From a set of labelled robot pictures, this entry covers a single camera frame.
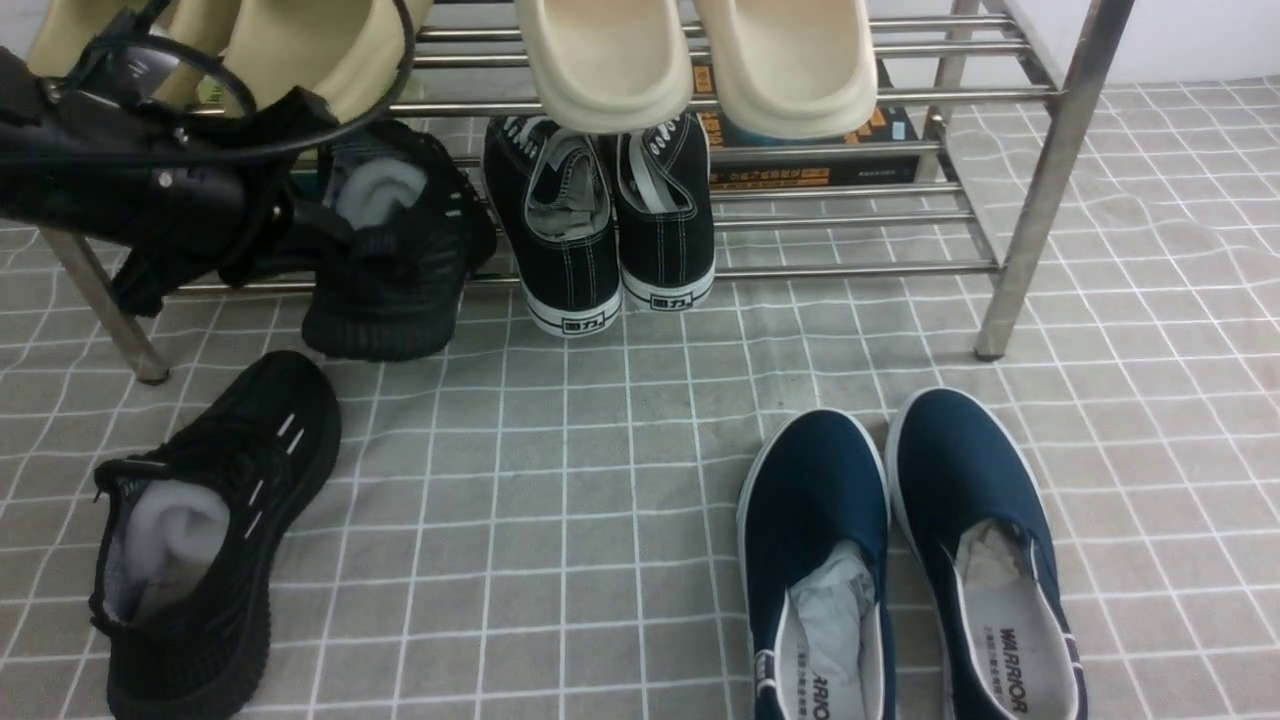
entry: black sneaker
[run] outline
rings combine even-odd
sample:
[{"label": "black sneaker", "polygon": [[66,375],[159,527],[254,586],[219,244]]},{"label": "black sneaker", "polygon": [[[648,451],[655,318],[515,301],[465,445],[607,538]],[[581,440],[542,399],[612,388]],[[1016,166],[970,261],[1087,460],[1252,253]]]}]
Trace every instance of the black sneaker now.
[{"label": "black sneaker", "polygon": [[609,191],[591,140],[547,118],[494,118],[484,183],[538,325],[598,333],[622,310]]},{"label": "black sneaker", "polygon": [[689,310],[716,282],[707,132],[684,113],[602,145],[618,206],[622,284],[644,307]]},{"label": "black sneaker", "polygon": [[111,509],[90,607],[111,641],[115,717],[225,720],[250,701],[271,643],[271,560],[340,434],[320,369],[273,352],[169,442],[93,473]]},{"label": "black sneaker", "polygon": [[320,176],[325,204],[356,233],[316,272],[302,340],[348,360],[443,350],[467,278],[497,246],[471,182],[439,140],[394,120],[326,154]]}]

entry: cardboard box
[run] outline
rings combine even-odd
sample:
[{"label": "cardboard box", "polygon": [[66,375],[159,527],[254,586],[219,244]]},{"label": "cardboard box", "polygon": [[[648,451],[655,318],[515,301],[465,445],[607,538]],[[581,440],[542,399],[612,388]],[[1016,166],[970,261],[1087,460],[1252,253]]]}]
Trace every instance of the cardboard box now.
[{"label": "cardboard box", "polygon": [[[877,63],[881,87],[893,87],[883,63]],[[694,90],[716,91],[710,67],[694,68]],[[905,108],[877,108],[872,120],[842,137],[818,140],[777,140],[745,131],[723,111],[699,113],[710,137],[713,150],[741,147],[814,147],[823,145],[858,145],[860,142],[908,142],[919,140]],[[851,184],[909,183],[915,181],[920,159],[916,155],[854,160],[833,156],[829,160],[750,160],[717,161],[712,165],[712,190],[764,190],[777,187],[841,187]]]}]

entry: metal shoe rack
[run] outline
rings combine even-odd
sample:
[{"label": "metal shoe rack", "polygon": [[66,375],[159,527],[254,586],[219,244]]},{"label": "metal shoe rack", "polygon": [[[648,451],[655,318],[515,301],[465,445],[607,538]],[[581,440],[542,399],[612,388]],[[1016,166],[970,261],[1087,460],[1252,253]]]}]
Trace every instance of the metal shoe rack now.
[{"label": "metal shoe rack", "polygon": [[[887,18],[872,22],[876,33],[876,54],[882,59],[937,58],[938,72],[933,87],[886,88],[879,97],[882,105],[925,106],[925,123],[918,142],[863,143],[831,147],[768,147],[750,150],[723,150],[713,152],[712,163],[733,160],[777,161],[778,159],[823,160],[835,155],[870,159],[888,155],[918,155],[920,169],[916,182],[908,184],[788,188],[719,192],[721,202],[786,201],[829,199],[882,199],[882,197],[937,197],[955,199],[957,210],[916,210],[895,214],[818,215],[818,217],[760,217],[723,219],[717,229],[735,231],[794,231],[814,228],[878,228],[887,225],[940,225],[964,224],[973,236],[975,255],[968,260],[900,261],[867,264],[832,264],[812,266],[728,268],[717,272],[717,279],[735,281],[800,281],[805,278],[865,278],[909,275],[987,274],[995,292],[978,333],[975,352],[979,357],[996,360],[1005,354],[1018,315],[1021,311],[1028,286],[1036,272],[1050,227],[1061,205],[1062,196],[1075,165],[1084,133],[1093,117],[1107,72],[1115,58],[1125,23],[1134,0],[1092,0],[1075,55],[1059,85],[1042,61],[1043,45],[1021,22],[1015,8],[1006,0],[954,0],[950,15]],[[987,36],[998,32],[995,40],[974,40],[975,33]],[[934,41],[893,41],[902,33],[945,33]],[[704,37],[698,24],[685,27],[685,35],[694,41]],[[520,31],[515,28],[436,28],[428,27],[419,36],[428,51],[416,58],[416,68],[488,70],[493,68],[527,67],[527,56],[517,50],[493,53],[439,53],[433,45],[475,46],[477,44],[517,44]],[[974,55],[1004,55],[1015,58],[1029,81],[1028,86],[1011,88],[972,88],[961,86],[965,60]],[[691,50],[694,63],[708,63],[709,53]],[[1044,137],[1043,150],[1009,243],[1001,259],[992,247],[983,224],[980,210],[975,210],[965,190],[965,181],[951,160],[947,145],[947,124],[956,105],[992,102],[1042,102],[1051,124]],[[692,102],[696,109],[716,108],[716,99],[699,96]],[[401,118],[471,118],[492,115],[538,114],[536,99],[521,100],[451,100],[426,102],[401,102],[393,113]],[[477,167],[479,158],[460,158],[462,167]],[[133,318],[119,313],[111,302],[108,275],[93,251],[83,238],[68,233],[45,231],[44,237],[58,255],[72,281],[102,322],[113,341],[133,368],[138,379],[159,383],[168,377],[168,365],[152,347],[145,332]],[[483,275],[476,286],[498,288],[516,287],[516,275]],[[308,292],[310,282],[282,281],[253,286],[234,292]],[[225,286],[196,284],[183,288],[186,293],[224,293]]]}]

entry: gray tiled floor mat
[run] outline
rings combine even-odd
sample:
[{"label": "gray tiled floor mat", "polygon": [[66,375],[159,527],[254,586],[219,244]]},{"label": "gray tiled floor mat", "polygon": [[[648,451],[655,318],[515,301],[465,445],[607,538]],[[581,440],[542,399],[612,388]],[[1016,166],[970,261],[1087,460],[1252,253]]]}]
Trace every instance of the gray tiled floor mat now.
[{"label": "gray tiled floor mat", "polygon": [[[431,127],[477,150],[479,124]],[[955,129],[1006,236],[1043,129],[1030,109]],[[724,266],[972,252],[951,228],[728,246]],[[969,352],[984,278],[722,286],[568,345],[518,297],[475,292],[440,357],[325,365],[342,457],[280,550],[246,716],[748,717],[733,509],[750,459],[799,410],[882,436],[942,383],[988,402],[1037,466],[1094,719],[1280,717],[1277,254],[1272,79],[1106,95],[997,365]],[[265,350],[300,348],[306,309],[172,301],[150,329],[174,374],[143,387],[54,266],[33,231],[0,229],[6,719],[105,715],[88,469],[164,439]],[[902,717],[938,717],[932,602],[897,536],[890,573]]]}]

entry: slide sandal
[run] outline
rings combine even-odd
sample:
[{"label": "slide sandal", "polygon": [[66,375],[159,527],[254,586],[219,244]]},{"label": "slide sandal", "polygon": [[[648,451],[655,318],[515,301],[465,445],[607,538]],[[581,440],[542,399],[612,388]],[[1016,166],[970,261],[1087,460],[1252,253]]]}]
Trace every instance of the slide sandal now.
[{"label": "slide sandal", "polygon": [[613,135],[678,115],[694,94],[676,0],[516,0],[547,114]]},{"label": "slide sandal", "polygon": [[744,129],[788,140],[860,128],[879,79],[863,0],[695,0],[719,101]]},{"label": "slide sandal", "polygon": [[[116,13],[125,8],[141,10],[145,5],[146,0],[52,0],[27,64],[37,76],[65,76],[90,40],[102,32]],[[219,55],[227,47],[238,9],[239,0],[182,0],[160,17],[160,27],[183,45],[206,55]],[[179,65],[154,97],[179,108],[191,105],[202,77]]]},{"label": "slide sandal", "polygon": [[[421,27],[431,0],[406,0]],[[390,0],[242,0],[224,64],[265,108],[294,87],[349,120],[378,101],[396,77],[404,40]],[[234,101],[227,101],[236,111]]]}]

